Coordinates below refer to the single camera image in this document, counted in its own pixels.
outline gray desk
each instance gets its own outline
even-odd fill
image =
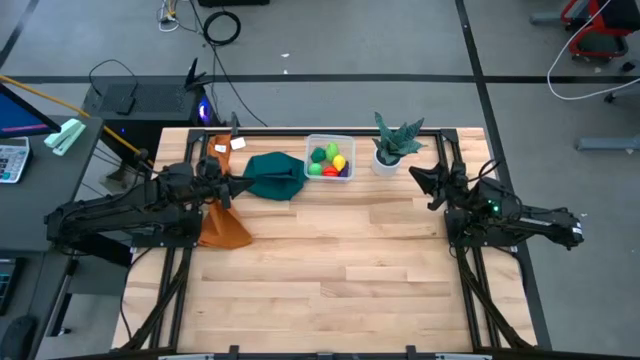
[[[61,124],[68,117],[52,116]],[[54,155],[43,140],[31,138],[34,157],[18,184],[1,184],[0,256],[24,258],[7,313],[0,317],[0,337],[15,318],[31,315],[38,319],[30,353],[34,358],[45,335],[70,259],[50,250],[45,238],[44,216],[58,205],[72,201],[102,132],[102,119],[84,119],[87,128],[69,152]],[[5,204],[12,204],[11,209]]]

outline potted plant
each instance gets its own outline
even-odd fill
[[[373,172],[380,176],[392,176],[398,170],[400,161],[407,154],[417,153],[422,144],[414,138],[420,132],[424,118],[414,124],[404,123],[398,130],[391,131],[382,116],[376,112],[376,124],[380,129],[380,140],[373,139],[376,150],[373,153]]]

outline succulent plant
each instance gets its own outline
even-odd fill
[[[376,112],[376,124],[380,129],[380,140],[373,139],[378,148],[379,158],[385,165],[393,165],[407,154],[417,153],[422,144],[414,138],[420,132],[424,118],[411,125],[404,123],[398,130],[392,131],[385,125],[382,115]]]

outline yellow ball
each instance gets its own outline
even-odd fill
[[[333,158],[333,167],[338,171],[342,171],[344,169],[344,165],[347,163],[347,160],[342,155],[336,155]]]

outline green ball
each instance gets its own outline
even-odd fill
[[[311,160],[313,162],[321,162],[326,158],[327,158],[327,155],[325,154],[323,148],[315,148],[313,150],[313,153],[311,153]]]
[[[322,175],[322,165],[317,163],[309,165],[309,175]]]
[[[338,145],[336,143],[329,143],[329,145],[327,145],[326,153],[327,160],[331,162],[336,155],[340,155],[340,149],[338,149]]]

